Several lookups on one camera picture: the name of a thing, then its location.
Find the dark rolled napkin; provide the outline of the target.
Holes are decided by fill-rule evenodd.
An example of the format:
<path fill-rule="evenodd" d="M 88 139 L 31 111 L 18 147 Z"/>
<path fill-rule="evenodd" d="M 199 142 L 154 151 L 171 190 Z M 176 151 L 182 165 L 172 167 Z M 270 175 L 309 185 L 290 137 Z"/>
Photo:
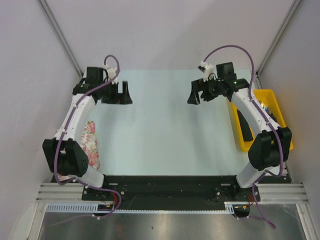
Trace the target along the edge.
<path fill-rule="evenodd" d="M 267 112 L 267 114 L 277 123 L 277 118 L 274 116 L 274 114 L 272 112 Z"/>

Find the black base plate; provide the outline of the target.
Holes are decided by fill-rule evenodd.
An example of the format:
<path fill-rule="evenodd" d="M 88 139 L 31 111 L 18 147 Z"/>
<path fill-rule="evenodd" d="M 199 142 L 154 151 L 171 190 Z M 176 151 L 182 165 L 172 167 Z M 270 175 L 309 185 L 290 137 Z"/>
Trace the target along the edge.
<path fill-rule="evenodd" d="M 241 188 L 235 176 L 106 176 L 101 190 L 77 186 L 76 198 L 101 202 L 99 210 L 119 204 L 121 211 L 209 212 L 222 211 L 231 202 L 248 207 L 267 195 L 278 194 L 290 184 L 284 176 L 266 176 L 256 186 Z"/>

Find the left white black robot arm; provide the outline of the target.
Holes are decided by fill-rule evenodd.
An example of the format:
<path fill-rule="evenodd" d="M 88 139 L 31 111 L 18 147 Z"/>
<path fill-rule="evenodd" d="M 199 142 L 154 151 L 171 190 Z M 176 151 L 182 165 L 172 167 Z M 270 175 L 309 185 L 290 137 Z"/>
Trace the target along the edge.
<path fill-rule="evenodd" d="M 119 92 L 117 77 L 120 70 L 117 67 L 89 66 L 84 77 L 72 90 L 72 100 L 68 113 L 51 139 L 45 139 L 42 149 L 50 171 L 56 181 L 64 185 L 68 180 L 82 183 L 86 186 L 101 188 L 104 175 L 89 164 L 89 157 L 81 147 L 82 132 L 87 118 L 98 102 L 110 105 L 130 105 L 128 82 L 122 83 Z"/>

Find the yellow plastic bin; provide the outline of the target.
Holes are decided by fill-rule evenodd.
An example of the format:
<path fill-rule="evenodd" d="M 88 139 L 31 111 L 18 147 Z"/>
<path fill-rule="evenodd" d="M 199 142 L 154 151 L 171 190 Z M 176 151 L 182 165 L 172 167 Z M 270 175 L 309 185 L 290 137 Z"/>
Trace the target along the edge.
<path fill-rule="evenodd" d="M 285 128 L 276 96 L 271 89 L 255 89 L 250 99 L 248 89 L 232 94 L 231 111 L 234 116 L 240 149 L 248 152 L 256 136 L 263 130 L 268 132 L 271 124 L 276 130 Z"/>

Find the corner aluminium post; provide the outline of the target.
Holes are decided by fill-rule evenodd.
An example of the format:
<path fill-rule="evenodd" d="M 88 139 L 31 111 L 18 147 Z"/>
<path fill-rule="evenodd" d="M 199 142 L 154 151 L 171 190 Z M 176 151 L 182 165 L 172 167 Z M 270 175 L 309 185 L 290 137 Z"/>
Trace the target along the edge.
<path fill-rule="evenodd" d="M 57 38 L 62 50 L 64 51 L 66 57 L 68 58 L 69 62 L 71 63 L 73 69 L 75 70 L 76 74 L 79 77 L 83 76 L 83 71 L 71 49 L 70 44 L 67 41 L 50 5 L 46 0 L 37 0 L 36 1 L 42 10 L 48 24 L 50 25 L 55 37 Z"/>
<path fill-rule="evenodd" d="M 275 51 L 277 45 L 279 44 L 280 40 L 284 36 L 289 24 L 293 20 L 294 16 L 296 15 L 299 7 L 303 3 L 303 0 L 294 0 L 292 4 L 289 7 L 289 10 L 287 11 L 284 19 L 282 20 L 276 34 L 274 35 L 271 44 L 269 45 L 266 53 L 264 54 L 264 57 L 262 58 L 261 63 L 259 64 L 259 67 L 255 71 L 257 76 L 260 76 L 267 65 L 268 61 L 270 60 L 273 52 Z"/>

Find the floral cloth mat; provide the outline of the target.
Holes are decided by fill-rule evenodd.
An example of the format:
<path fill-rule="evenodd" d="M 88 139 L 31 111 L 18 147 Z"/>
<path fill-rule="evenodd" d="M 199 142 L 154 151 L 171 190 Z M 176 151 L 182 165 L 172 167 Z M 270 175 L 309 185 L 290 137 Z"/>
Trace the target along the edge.
<path fill-rule="evenodd" d="M 98 150 L 96 126 L 93 120 L 88 120 L 84 125 L 81 133 L 80 147 L 88 157 L 88 164 L 95 170 L 99 170 L 101 163 Z"/>

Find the aluminium frame rail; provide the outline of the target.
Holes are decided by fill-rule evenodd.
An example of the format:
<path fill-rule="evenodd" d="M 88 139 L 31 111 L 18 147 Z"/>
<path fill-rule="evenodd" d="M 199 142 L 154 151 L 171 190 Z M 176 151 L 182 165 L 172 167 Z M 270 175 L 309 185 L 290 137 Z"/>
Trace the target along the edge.
<path fill-rule="evenodd" d="M 260 183 L 255 194 L 262 204 L 308 204 L 309 199 L 301 183 Z M 36 200 L 38 202 L 80 203 L 89 195 L 88 189 L 79 183 L 60 186 L 43 183 Z"/>

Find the left corner aluminium post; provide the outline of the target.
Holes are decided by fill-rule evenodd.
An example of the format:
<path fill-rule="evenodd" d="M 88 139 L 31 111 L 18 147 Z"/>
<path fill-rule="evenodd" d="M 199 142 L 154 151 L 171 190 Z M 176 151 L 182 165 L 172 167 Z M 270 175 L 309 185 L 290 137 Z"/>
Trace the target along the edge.
<path fill-rule="evenodd" d="M 73 69 L 75 70 L 76 74 L 79 77 L 83 76 L 83 71 L 71 49 L 70 44 L 67 41 L 50 5 L 46 0 L 37 0 L 36 1 L 42 10 L 48 24 L 50 25 L 55 37 L 57 38 L 62 50 L 64 51 L 66 57 L 68 58 L 69 62 L 71 63 Z"/>

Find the right corner aluminium post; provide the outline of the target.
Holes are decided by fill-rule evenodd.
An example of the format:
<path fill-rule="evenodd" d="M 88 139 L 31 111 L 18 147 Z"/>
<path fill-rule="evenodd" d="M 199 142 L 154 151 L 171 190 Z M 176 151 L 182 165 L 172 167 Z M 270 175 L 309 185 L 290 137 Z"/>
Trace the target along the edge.
<path fill-rule="evenodd" d="M 299 7 L 303 3 L 303 0 L 294 0 L 292 4 L 289 7 L 289 10 L 287 11 L 284 19 L 282 20 L 276 34 L 274 35 L 271 44 L 269 45 L 266 53 L 264 54 L 264 57 L 262 58 L 261 63 L 259 64 L 259 67 L 255 71 L 257 76 L 260 76 L 267 65 L 268 61 L 270 60 L 273 52 L 275 51 L 277 45 L 279 44 L 280 40 L 284 36 L 289 24 L 293 20 L 294 16 L 296 15 Z"/>

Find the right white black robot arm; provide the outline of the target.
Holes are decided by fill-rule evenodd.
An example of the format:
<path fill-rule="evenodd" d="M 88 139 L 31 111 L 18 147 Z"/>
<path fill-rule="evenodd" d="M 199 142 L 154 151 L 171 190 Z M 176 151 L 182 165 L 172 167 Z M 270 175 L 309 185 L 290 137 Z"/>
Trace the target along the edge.
<path fill-rule="evenodd" d="M 209 102 L 224 96 L 236 106 L 254 133 L 248 150 L 249 163 L 236 176 L 239 187 L 251 187 L 275 167 L 279 168 L 281 176 L 290 151 L 291 130 L 281 127 L 268 115 L 248 81 L 237 78 L 232 62 L 213 66 L 202 61 L 198 69 L 203 77 L 192 81 L 187 103 L 199 105 L 201 100 Z"/>

